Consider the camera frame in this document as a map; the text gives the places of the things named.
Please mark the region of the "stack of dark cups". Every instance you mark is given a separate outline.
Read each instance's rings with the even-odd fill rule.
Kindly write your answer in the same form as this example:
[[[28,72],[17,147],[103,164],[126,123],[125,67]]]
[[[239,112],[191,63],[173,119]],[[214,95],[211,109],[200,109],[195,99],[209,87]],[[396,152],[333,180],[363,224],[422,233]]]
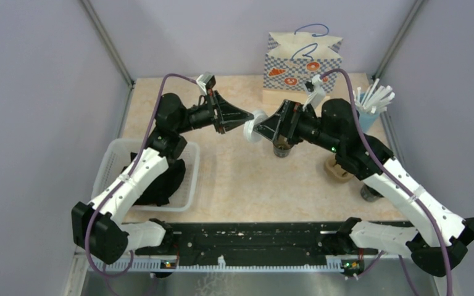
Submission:
[[[361,197],[367,202],[376,202],[383,198],[383,196],[370,186],[364,184],[360,189]]]

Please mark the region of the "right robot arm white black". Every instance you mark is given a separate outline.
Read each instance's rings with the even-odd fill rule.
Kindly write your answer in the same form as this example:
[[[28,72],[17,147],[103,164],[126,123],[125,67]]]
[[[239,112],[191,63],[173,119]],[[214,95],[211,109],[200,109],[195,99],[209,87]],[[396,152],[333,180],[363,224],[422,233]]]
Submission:
[[[285,100],[271,116],[256,112],[244,133],[248,139],[284,140],[288,146],[305,141],[329,150],[343,170],[390,201],[410,222],[397,227],[349,218],[323,241],[330,253],[377,249],[410,258],[432,276],[446,276],[474,240],[474,218],[462,218],[439,203],[388,147],[357,129],[357,119],[344,99],[325,101],[320,115],[310,105]]]

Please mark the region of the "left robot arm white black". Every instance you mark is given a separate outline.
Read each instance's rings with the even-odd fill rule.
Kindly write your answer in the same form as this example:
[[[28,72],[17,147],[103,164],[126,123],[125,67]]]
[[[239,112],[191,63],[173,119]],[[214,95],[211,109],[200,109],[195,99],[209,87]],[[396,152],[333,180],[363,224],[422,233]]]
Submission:
[[[115,181],[88,203],[71,211],[74,243],[104,263],[116,262],[125,252],[150,247],[165,255],[173,247],[172,230],[157,219],[123,223],[125,215],[155,180],[171,173],[187,145],[183,133],[214,126],[224,134],[254,118],[208,90],[204,102],[187,108],[178,95],[160,96],[154,113],[156,126],[142,143],[135,159]]]

